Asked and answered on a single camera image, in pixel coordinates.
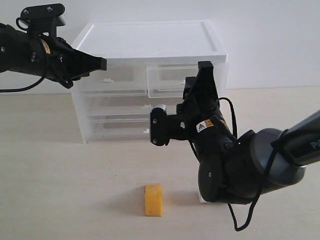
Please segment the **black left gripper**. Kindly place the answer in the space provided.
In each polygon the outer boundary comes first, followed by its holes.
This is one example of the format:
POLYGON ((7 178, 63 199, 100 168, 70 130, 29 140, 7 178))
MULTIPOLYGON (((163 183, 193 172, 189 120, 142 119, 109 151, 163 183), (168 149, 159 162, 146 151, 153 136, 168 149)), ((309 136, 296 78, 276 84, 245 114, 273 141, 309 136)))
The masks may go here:
POLYGON ((23 73, 40 78, 27 88, 35 88, 45 79, 64 88, 73 81, 88 77, 94 71, 106 71, 107 59, 72 48, 63 38, 43 34, 25 37, 23 43, 23 73))

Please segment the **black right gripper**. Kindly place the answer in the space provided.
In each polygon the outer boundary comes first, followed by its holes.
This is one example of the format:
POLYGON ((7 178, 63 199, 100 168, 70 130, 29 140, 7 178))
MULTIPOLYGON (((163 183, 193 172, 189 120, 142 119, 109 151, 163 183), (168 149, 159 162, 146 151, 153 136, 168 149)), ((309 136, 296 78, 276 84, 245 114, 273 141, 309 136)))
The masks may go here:
POLYGON ((196 150, 228 150, 238 144, 238 129, 234 105, 227 97, 218 96, 214 66, 199 61, 196 76, 185 78, 183 102, 176 114, 185 124, 185 135, 196 150), (232 129, 220 110, 220 101, 230 107, 232 129))

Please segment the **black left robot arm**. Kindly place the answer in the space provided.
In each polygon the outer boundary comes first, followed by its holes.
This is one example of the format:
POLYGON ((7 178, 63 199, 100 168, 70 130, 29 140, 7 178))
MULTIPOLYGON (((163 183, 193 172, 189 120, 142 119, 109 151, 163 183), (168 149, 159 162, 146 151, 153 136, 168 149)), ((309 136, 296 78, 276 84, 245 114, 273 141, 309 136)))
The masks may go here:
POLYGON ((39 79, 25 87, 1 89, 1 93, 28 91, 44 80, 66 89, 94 71, 106 71, 107 59, 73 48, 62 37, 22 32, 9 24, 0 25, 0 71, 39 79))

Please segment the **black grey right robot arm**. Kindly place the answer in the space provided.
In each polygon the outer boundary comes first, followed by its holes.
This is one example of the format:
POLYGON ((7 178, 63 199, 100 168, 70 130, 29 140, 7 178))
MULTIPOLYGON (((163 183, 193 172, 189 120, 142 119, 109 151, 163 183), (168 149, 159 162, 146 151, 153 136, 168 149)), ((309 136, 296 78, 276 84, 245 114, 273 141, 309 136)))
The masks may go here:
POLYGON ((197 65, 176 112, 199 161, 200 196, 211 203, 249 204, 258 194, 300 182, 307 165, 320 160, 319 112, 285 130, 249 130, 237 137, 220 111, 213 64, 197 65))

